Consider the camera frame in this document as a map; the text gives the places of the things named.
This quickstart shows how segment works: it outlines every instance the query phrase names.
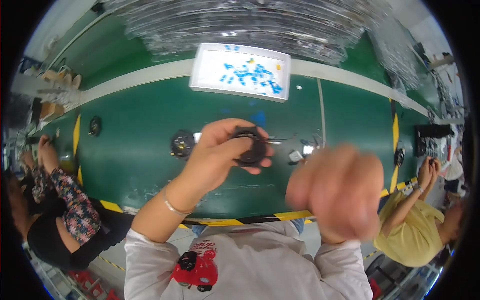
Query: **hand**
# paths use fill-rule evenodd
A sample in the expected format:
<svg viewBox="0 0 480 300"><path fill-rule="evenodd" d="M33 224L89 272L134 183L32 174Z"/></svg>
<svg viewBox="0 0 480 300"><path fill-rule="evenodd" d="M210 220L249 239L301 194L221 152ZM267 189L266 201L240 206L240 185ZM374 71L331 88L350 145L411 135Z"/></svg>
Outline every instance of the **hand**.
<svg viewBox="0 0 480 300"><path fill-rule="evenodd" d="M440 163L440 160L438 158L435 158L433 160L432 167L432 179L430 180L430 183L435 184L437 182L438 176L440 175L440 172L442 171L442 164Z"/></svg>
<svg viewBox="0 0 480 300"><path fill-rule="evenodd" d="M210 123L202 129L202 137L190 155L187 165L179 175L190 187L205 194L219 187L227 178L230 168L237 166L233 161L250 150L250 138L229 140L237 126L253 127L254 124L241 119L225 119ZM265 130L258 128L259 133L268 138ZM267 156L272 156L273 149L267 145ZM269 167L272 161L268 158L261 162L262 167ZM244 168L253 175L260 174L259 168Z"/></svg>
<svg viewBox="0 0 480 300"><path fill-rule="evenodd" d="M35 161L33 160L32 150L28 150L22 154L22 160L24 163L33 168L35 166Z"/></svg>
<svg viewBox="0 0 480 300"><path fill-rule="evenodd" d="M42 148L46 142L50 140L50 137L46 134L42 135L40 137L40 141L38 142L38 165L43 166L43 156L42 152L40 151L40 148Z"/></svg>
<svg viewBox="0 0 480 300"><path fill-rule="evenodd" d="M384 171L372 154L351 145L314 152L290 177L287 202L309 209L316 217L322 241L370 240L379 231L377 215Z"/></svg>
<svg viewBox="0 0 480 300"><path fill-rule="evenodd" d="M427 156L427 158L423 161L423 164L420 167L419 171L419 185L423 190L427 189L428 185L430 184L430 181L432 180L433 176L433 166L430 165L430 160L432 158L430 156Z"/></svg>
<svg viewBox="0 0 480 300"><path fill-rule="evenodd" d="M38 153L43 158L45 171L48 174L60 166L57 151L50 142L45 142L42 146L39 144Z"/></svg>

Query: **fist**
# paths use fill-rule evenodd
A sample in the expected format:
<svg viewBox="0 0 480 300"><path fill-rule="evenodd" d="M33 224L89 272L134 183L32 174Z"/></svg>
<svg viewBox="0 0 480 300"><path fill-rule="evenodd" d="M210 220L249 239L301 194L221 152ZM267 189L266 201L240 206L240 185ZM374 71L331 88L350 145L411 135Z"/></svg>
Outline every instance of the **fist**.
<svg viewBox="0 0 480 300"><path fill-rule="evenodd" d="M316 217L322 241L371 240L379 230L377 215L384 171L372 154L351 145L316 151L290 177L286 200Z"/></svg>

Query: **bangle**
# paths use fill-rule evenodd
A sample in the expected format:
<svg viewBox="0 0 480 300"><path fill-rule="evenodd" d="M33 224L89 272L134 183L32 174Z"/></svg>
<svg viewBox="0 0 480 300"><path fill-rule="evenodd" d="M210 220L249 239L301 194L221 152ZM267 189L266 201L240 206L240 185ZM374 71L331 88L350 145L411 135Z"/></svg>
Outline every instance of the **bangle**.
<svg viewBox="0 0 480 300"><path fill-rule="evenodd" d="M423 194L423 192L424 192L423 188L422 188L419 184L417 184L417 186L415 187L415 189L419 190L419 191L420 191L420 194Z"/></svg>
<svg viewBox="0 0 480 300"><path fill-rule="evenodd" d="M171 211L171 212L174 212L175 214L177 215L180 215L180 216L188 216L189 214L191 214L193 211L189 212L189 213L183 213L181 211L178 211L177 209L175 209L175 207L172 206L172 204L168 201L168 198L167 198L167 191L165 188L162 189L162 195L163 195L163 200L165 202L165 205L168 207L168 209Z"/></svg>

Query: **black top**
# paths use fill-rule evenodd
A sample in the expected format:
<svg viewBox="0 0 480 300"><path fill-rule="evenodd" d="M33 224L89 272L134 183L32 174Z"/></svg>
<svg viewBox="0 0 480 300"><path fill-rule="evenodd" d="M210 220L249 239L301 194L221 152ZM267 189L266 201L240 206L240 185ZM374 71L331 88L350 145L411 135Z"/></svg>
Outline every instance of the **black top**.
<svg viewBox="0 0 480 300"><path fill-rule="evenodd" d="M33 223L28 231L27 241L35 255L47 264L64 271L85 270L101 252L122 241L133 221L133 217L95 207L100 214L100 230L74 253L63 244L55 219L67 211L64 200L45 199L48 208Z"/></svg>

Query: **small white part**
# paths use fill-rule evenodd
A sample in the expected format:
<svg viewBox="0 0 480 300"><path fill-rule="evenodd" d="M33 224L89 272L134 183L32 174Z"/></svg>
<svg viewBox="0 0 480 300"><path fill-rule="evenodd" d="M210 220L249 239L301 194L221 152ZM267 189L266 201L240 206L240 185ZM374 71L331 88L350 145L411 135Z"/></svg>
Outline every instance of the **small white part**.
<svg viewBox="0 0 480 300"><path fill-rule="evenodd" d="M195 140L195 144L198 143L198 141L200 140L200 137L202 136L202 133L201 132L197 132L197 133L194 133L193 134L193 139Z"/></svg>
<svg viewBox="0 0 480 300"><path fill-rule="evenodd" d="M303 159L303 156L301 155L300 151L298 151L298 150L290 152L288 157L290 158L290 161L292 161L292 162L298 162L298 161L301 161Z"/></svg>
<svg viewBox="0 0 480 300"><path fill-rule="evenodd" d="M312 152L315 150L313 146L307 146L303 145L303 154L312 154Z"/></svg>

